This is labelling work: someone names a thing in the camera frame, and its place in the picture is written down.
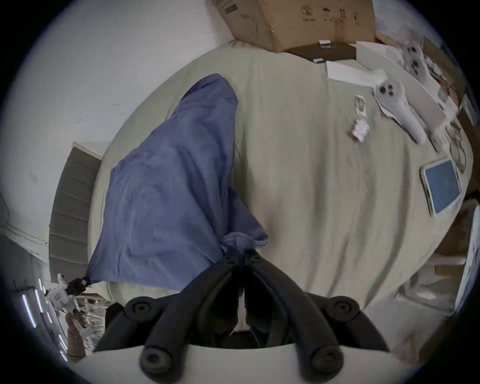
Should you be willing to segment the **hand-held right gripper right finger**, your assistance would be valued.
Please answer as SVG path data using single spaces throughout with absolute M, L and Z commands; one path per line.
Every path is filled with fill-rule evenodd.
M 345 365 L 341 346 L 389 352 L 383 336 L 353 298 L 305 292 L 255 250 L 245 253 L 244 271 L 266 288 L 286 317 L 283 334 L 293 337 L 303 379 L 335 378 Z

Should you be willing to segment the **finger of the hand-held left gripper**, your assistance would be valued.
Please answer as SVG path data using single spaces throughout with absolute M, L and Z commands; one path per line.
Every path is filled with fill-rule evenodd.
M 83 294 L 90 285 L 91 281 L 88 277 L 76 278 L 68 283 L 67 295 L 78 296 Z

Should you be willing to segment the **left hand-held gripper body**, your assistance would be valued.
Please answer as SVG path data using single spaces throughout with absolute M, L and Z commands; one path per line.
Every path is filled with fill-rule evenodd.
M 57 274 L 58 285 L 45 293 L 45 297 L 57 311 L 63 311 L 65 313 L 73 314 L 76 319 L 76 327 L 78 328 L 81 337 L 87 337 L 87 327 L 83 315 L 81 314 L 80 307 L 78 305 L 77 296 L 67 295 L 67 285 L 64 275 L 62 273 Z

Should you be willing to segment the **person's left hand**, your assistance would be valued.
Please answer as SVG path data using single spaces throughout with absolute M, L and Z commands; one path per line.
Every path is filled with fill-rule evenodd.
M 67 324 L 67 337 L 68 337 L 68 346 L 67 346 L 67 359 L 71 363 L 78 363 L 80 360 L 87 356 L 85 345 L 82 339 L 82 336 L 76 327 L 78 323 L 75 315 L 72 313 L 65 314 L 65 322 Z

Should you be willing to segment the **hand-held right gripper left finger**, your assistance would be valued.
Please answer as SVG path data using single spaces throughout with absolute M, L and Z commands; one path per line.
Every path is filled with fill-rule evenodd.
M 191 341 L 218 347 L 238 324 L 243 293 L 239 255 L 228 255 L 181 292 L 131 299 L 113 318 L 94 351 L 142 346 L 138 363 L 149 378 L 181 378 Z

